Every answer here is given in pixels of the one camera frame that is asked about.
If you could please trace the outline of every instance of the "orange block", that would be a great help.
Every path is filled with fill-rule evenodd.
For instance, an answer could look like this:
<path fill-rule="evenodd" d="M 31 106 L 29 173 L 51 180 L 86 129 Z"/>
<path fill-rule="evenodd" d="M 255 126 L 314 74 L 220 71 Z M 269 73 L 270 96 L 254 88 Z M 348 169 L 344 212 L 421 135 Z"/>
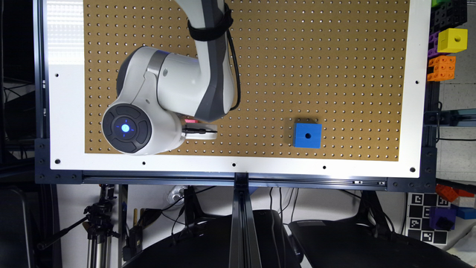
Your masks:
<path fill-rule="evenodd" d="M 458 194 L 449 186 L 437 185 L 436 192 L 448 202 L 453 202 L 458 198 Z"/>
<path fill-rule="evenodd" d="M 433 67 L 438 63 L 456 63 L 456 56 L 438 56 L 428 62 L 428 67 Z"/>
<path fill-rule="evenodd" d="M 436 71 L 427 76 L 428 81 L 444 81 L 451 79 L 454 79 L 454 71 Z"/>
<path fill-rule="evenodd" d="M 467 191 L 460 190 L 460 189 L 453 189 L 456 194 L 458 194 L 460 197 L 475 197 L 475 194 L 471 194 Z"/>
<path fill-rule="evenodd" d="M 453 63 L 438 63 L 434 65 L 433 71 L 454 71 Z"/>

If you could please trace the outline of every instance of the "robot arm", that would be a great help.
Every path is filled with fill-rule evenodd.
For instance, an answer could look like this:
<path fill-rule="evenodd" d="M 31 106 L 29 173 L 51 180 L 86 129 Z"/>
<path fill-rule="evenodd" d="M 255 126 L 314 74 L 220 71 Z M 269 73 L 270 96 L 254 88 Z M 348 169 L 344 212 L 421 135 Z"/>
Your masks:
<path fill-rule="evenodd" d="M 222 23 L 223 0 L 176 1 L 192 29 L 213 29 Z M 195 44 L 198 60 L 142 47 L 123 62 L 118 99 L 106 110 L 102 122 L 103 134 L 115 149 L 134 155 L 173 150 L 186 138 L 197 138 L 178 114 L 210 122 L 228 113 L 234 82 L 226 33 Z M 198 124 L 193 128 L 203 131 L 203 127 L 212 132 L 211 138 L 216 137 L 216 126 Z"/>

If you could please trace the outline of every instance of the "colored blocks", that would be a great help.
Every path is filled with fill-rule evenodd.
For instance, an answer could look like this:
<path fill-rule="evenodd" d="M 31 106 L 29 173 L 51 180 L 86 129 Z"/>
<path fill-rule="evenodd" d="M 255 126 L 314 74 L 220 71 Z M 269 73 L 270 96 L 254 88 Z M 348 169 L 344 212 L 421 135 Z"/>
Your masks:
<path fill-rule="evenodd" d="M 454 230 L 457 210 L 455 208 L 430 208 L 430 227 L 435 230 Z"/>
<path fill-rule="evenodd" d="M 454 71 L 454 64 L 438 63 L 434 66 L 433 71 Z"/>
<path fill-rule="evenodd" d="M 456 194 L 453 188 L 448 186 L 437 185 L 436 192 L 441 198 L 448 202 L 453 202 L 458 198 L 458 194 Z"/>
<path fill-rule="evenodd" d="M 456 56 L 439 56 L 428 61 L 428 67 L 434 67 L 436 64 L 456 64 Z"/>
<path fill-rule="evenodd" d="M 296 148 L 321 148 L 321 124 L 296 123 L 293 145 Z"/>
<path fill-rule="evenodd" d="M 444 81 L 454 79 L 455 56 L 438 56 L 428 61 L 428 67 L 434 72 L 427 75 L 428 81 Z"/>
<path fill-rule="evenodd" d="M 456 194 L 458 194 L 460 197 L 475 197 L 475 194 L 468 193 L 467 191 L 460 190 L 460 189 L 454 189 Z"/>
<path fill-rule="evenodd" d="M 450 28 L 438 34 L 438 52 L 457 53 L 468 48 L 468 30 Z"/>
<path fill-rule="evenodd" d="M 474 197 L 458 197 L 455 201 L 451 202 L 451 204 L 460 208 L 474 208 L 475 200 L 476 198 Z"/>
<path fill-rule="evenodd" d="M 474 208 L 458 208 L 456 215 L 464 220 L 476 219 L 476 209 Z"/>

